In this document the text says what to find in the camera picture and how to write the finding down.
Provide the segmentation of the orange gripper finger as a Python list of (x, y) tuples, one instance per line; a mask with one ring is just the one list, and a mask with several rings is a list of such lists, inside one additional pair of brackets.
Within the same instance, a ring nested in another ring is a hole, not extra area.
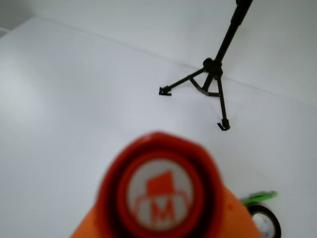
[(97, 202), (72, 234), (73, 238), (259, 238), (248, 210), (223, 185), (205, 189), (205, 209), (176, 229), (154, 232), (142, 228), (131, 215), (119, 215), (121, 199), (103, 183)]

